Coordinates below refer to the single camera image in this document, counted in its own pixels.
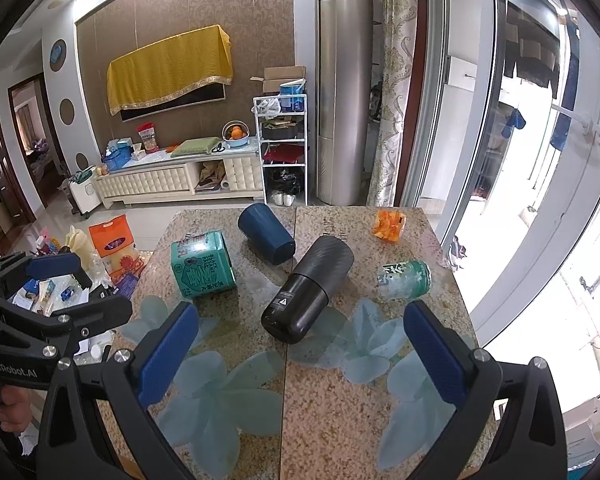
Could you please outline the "person's left hand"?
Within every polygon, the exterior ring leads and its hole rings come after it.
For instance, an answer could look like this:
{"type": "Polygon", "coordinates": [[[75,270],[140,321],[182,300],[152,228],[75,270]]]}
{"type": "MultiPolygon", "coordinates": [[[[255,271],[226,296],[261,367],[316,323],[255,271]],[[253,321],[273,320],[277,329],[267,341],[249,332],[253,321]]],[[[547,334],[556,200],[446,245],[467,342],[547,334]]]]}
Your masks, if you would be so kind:
{"type": "Polygon", "coordinates": [[[31,391],[10,385],[0,385],[1,430],[21,434],[32,422],[31,391]]]}

